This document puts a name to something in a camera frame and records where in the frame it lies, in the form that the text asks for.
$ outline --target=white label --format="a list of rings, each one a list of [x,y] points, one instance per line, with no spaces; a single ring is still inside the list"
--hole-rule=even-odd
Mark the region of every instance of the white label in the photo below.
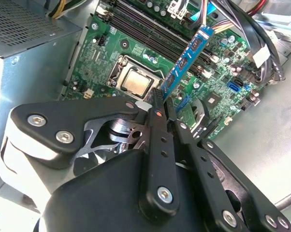
[[[204,33],[202,30],[199,30],[198,31],[198,34],[200,34],[201,36],[203,36],[206,40],[209,39],[209,36],[206,33]]]
[[[268,46],[265,44],[265,47],[262,47],[257,53],[255,53],[255,55],[253,55],[256,67],[259,68],[269,57],[270,52]]]

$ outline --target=sata port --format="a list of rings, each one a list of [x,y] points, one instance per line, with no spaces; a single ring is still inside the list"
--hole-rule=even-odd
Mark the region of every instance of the sata port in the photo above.
[[[241,88],[235,82],[229,81],[227,83],[227,87],[231,90],[235,91],[236,93],[240,92]]]
[[[243,87],[244,85],[243,81],[238,78],[235,78],[233,81],[235,82],[235,84],[239,85],[240,87]]]

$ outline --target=screw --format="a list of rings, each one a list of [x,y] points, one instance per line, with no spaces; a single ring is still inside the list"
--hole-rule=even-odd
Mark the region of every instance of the screw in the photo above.
[[[180,123],[180,126],[181,126],[183,129],[186,129],[186,128],[187,128],[187,126],[186,126],[183,122]]]
[[[207,145],[208,145],[209,148],[213,148],[213,144],[212,143],[207,142]]]
[[[278,219],[278,221],[279,221],[279,223],[285,228],[285,229],[289,229],[289,225],[286,223],[286,221],[283,219],[283,218],[281,218],[281,217],[277,217],[277,219]]]
[[[130,103],[130,102],[127,102],[127,103],[125,103],[125,104],[126,104],[126,106],[127,106],[128,108],[131,108],[131,109],[134,108],[134,105],[133,105],[132,103]]]
[[[98,29],[98,24],[97,23],[93,23],[92,24],[92,29],[93,30],[97,30]]]
[[[159,187],[159,189],[157,190],[157,194],[159,198],[167,204],[170,204],[173,201],[172,193],[164,186]]]
[[[58,141],[64,144],[71,144],[73,142],[73,135],[65,130],[61,130],[56,134]]]
[[[47,121],[40,115],[31,115],[28,117],[28,123],[35,127],[42,127],[47,123]]]
[[[19,61],[19,57],[14,57],[13,59],[12,59],[12,61],[11,61],[11,63],[12,64],[17,64],[18,63],[18,61]]]
[[[266,220],[267,222],[273,227],[273,228],[276,228],[277,225],[276,225],[276,222],[272,219],[272,217],[270,217],[269,215],[266,215]]]
[[[232,215],[231,212],[229,212],[227,210],[224,210],[223,211],[223,218],[227,222],[228,225],[230,225],[231,227],[236,228],[237,221],[236,221],[236,218]]]

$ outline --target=white connector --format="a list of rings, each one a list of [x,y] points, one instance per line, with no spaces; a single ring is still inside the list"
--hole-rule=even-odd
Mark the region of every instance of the white connector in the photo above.
[[[171,18],[178,18],[180,20],[183,19],[183,17],[185,16],[185,14],[187,13],[187,9],[186,7],[183,7],[180,11],[179,11],[179,4],[177,4],[177,2],[175,0],[172,0],[167,12],[169,12],[171,15]]]
[[[87,91],[84,92],[83,98],[90,99],[94,94],[94,91],[90,88],[87,89]]]

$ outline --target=blue ram module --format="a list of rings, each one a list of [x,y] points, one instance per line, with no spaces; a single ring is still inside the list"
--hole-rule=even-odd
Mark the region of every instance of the blue ram module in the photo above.
[[[185,75],[187,70],[193,64],[195,59],[202,52],[207,45],[208,40],[214,35],[214,30],[208,26],[201,25],[193,39],[190,41],[179,60],[175,63],[175,66],[171,69],[167,75],[165,81],[161,85],[163,92],[163,99],[172,93],[172,91],[180,83],[182,76]]]

